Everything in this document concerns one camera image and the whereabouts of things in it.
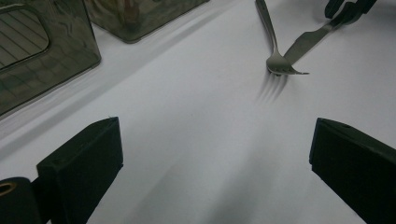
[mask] fork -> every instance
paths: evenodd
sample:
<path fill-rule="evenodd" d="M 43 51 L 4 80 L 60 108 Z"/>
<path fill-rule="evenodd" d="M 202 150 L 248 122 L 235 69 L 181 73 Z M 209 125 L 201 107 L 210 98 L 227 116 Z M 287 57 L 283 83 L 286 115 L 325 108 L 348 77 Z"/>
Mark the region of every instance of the fork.
<path fill-rule="evenodd" d="M 269 57 L 266 61 L 268 70 L 277 75 L 306 75 L 309 73 L 302 73 L 296 71 L 291 63 L 286 60 L 280 53 L 277 48 L 276 36 L 274 31 L 274 26 L 271 22 L 270 14 L 268 12 L 268 7 L 265 4 L 264 0 L 256 0 L 256 7 L 259 10 L 260 17 L 262 18 L 262 22 L 265 24 L 268 33 L 271 36 L 271 40 L 273 42 L 274 50 L 271 57 Z"/>

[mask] knife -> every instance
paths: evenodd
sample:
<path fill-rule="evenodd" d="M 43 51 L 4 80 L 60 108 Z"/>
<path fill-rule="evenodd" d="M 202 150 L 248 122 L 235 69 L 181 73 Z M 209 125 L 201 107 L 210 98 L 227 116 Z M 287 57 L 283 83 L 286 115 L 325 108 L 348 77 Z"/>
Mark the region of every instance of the knife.
<path fill-rule="evenodd" d="M 355 3 L 347 2 L 343 10 L 332 21 L 328 22 L 316 31 L 305 32 L 300 35 L 285 53 L 284 57 L 291 64 L 296 63 L 330 31 L 338 29 L 343 24 L 350 24 L 356 21 L 361 14 L 362 13 L 355 6 Z"/>

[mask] tabletop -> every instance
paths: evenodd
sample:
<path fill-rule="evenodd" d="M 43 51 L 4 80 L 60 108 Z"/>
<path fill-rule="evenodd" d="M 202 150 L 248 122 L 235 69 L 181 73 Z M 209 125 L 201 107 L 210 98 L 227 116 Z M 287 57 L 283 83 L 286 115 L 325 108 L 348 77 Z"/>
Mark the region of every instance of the tabletop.
<path fill-rule="evenodd" d="M 268 0 L 279 50 L 328 1 Z M 89 223 L 364 221 L 308 162 L 317 118 L 396 147 L 396 4 L 377 1 L 275 77 L 253 0 L 211 0 L 128 45 L 93 26 L 102 62 L 0 120 L 0 179 L 89 124 L 120 118 L 124 166 Z"/>

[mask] brass ring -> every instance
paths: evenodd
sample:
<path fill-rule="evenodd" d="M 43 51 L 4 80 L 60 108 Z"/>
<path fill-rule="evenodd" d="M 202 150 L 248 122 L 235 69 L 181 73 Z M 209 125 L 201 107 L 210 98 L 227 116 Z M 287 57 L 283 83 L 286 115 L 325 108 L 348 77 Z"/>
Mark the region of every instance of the brass ring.
<path fill-rule="evenodd" d="M 0 197 L 10 193 L 16 187 L 17 187 L 17 184 L 13 183 L 13 182 L 7 182 L 7 183 L 0 184 Z"/>

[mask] silverware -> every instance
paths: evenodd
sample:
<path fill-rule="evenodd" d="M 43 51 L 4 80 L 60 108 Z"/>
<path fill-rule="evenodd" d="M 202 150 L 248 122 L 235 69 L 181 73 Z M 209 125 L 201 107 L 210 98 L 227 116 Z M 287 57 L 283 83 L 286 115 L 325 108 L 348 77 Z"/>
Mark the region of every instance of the silverware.
<path fill-rule="evenodd" d="M 286 60 L 282 55 L 280 55 L 279 50 L 277 48 L 276 35 L 274 31 L 273 24 L 271 22 L 270 14 L 268 12 L 267 5 L 264 0 L 256 0 L 256 7 L 259 10 L 259 14 L 262 18 L 262 22 L 265 24 L 268 33 L 271 36 L 271 40 L 273 42 L 274 51 L 271 57 L 267 59 L 267 68 L 268 70 L 276 75 L 305 75 L 308 73 L 301 73 L 296 71 L 290 64 L 288 60 Z"/>
<path fill-rule="evenodd" d="M 305 32 L 300 35 L 286 51 L 285 58 L 291 64 L 296 63 L 329 32 L 338 29 L 343 24 L 350 24 L 356 21 L 360 16 L 361 13 L 357 13 L 356 5 L 352 2 L 347 2 L 343 10 L 332 21 L 316 31 Z"/>

